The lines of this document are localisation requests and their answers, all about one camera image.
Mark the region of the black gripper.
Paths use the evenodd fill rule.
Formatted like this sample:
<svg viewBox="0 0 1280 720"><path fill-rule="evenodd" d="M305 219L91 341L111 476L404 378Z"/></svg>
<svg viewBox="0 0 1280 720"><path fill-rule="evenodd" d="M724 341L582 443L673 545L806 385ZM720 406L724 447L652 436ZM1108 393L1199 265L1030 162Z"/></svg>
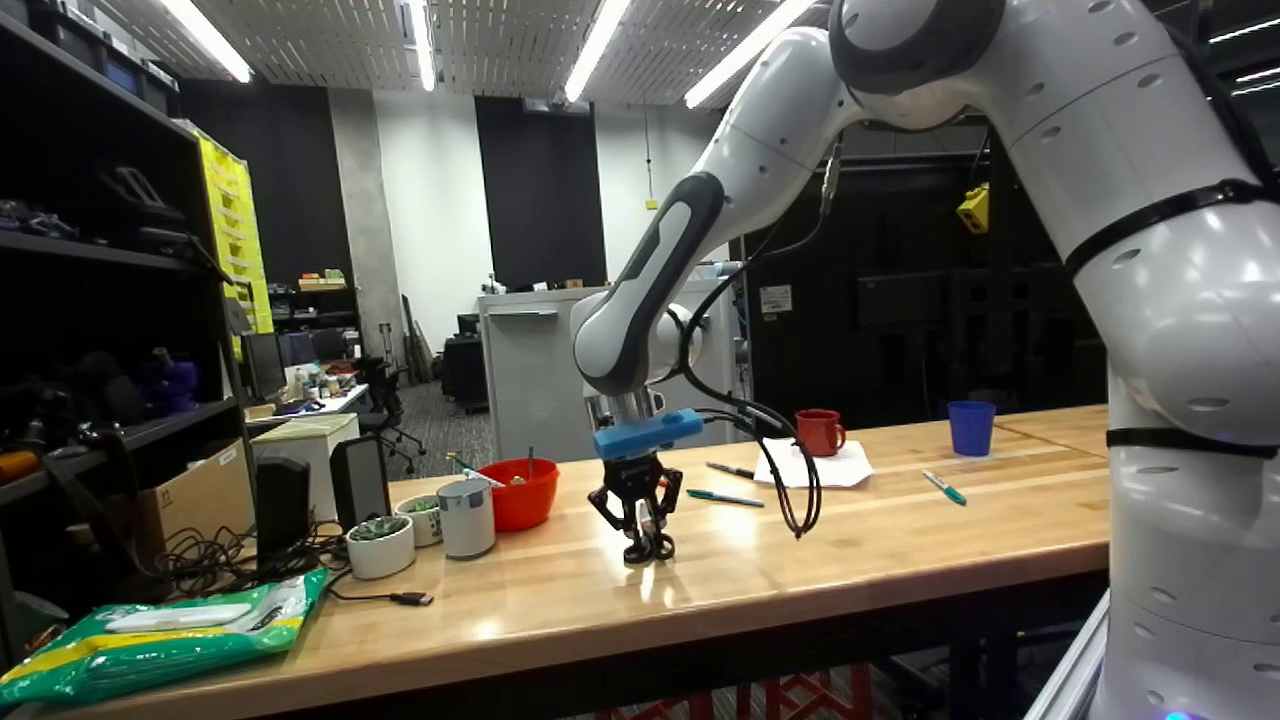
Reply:
<svg viewBox="0 0 1280 720"><path fill-rule="evenodd" d="M652 523L665 534L668 517L679 503L683 473L665 468L655 457L630 457L604 464L604 490L590 494L590 503L596 517L623 534L630 539L641 539L638 503L641 495L652 495Z"/></svg>

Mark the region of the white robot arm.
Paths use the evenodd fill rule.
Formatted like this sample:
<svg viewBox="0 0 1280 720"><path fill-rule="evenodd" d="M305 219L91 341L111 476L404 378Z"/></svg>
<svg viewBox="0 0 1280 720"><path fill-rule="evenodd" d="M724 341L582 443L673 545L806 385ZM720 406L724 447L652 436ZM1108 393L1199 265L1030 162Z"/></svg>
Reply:
<svg viewBox="0 0 1280 720"><path fill-rule="evenodd" d="M1280 717L1280 200L1223 102L1140 0L832 0L758 59L578 331L638 481L622 527L665 523L643 389L708 249L773 223L832 141L975 110L1108 358L1108 605L1057 675L1090 720Z"/></svg>

